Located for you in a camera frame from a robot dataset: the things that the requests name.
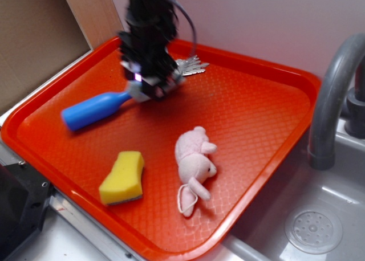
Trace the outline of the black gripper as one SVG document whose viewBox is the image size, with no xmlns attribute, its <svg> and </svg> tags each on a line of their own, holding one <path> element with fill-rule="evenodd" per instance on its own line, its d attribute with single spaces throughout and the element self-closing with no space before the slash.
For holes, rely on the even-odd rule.
<svg viewBox="0 0 365 261">
<path fill-rule="evenodd" d="M 127 92 L 138 103 L 161 99 L 185 81 L 173 74 L 177 64 L 167 52 L 177 35 L 174 17 L 173 5 L 166 0 L 129 0 L 129 31 L 119 32 L 120 51 Z M 136 74 L 142 82 L 135 80 Z"/>
</svg>

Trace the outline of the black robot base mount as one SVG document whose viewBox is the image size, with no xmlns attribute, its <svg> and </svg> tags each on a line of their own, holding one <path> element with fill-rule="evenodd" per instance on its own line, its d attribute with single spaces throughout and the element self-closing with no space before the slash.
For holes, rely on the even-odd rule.
<svg viewBox="0 0 365 261">
<path fill-rule="evenodd" d="M 51 189 L 30 164 L 1 166 L 1 260 L 41 233 Z"/>
</svg>

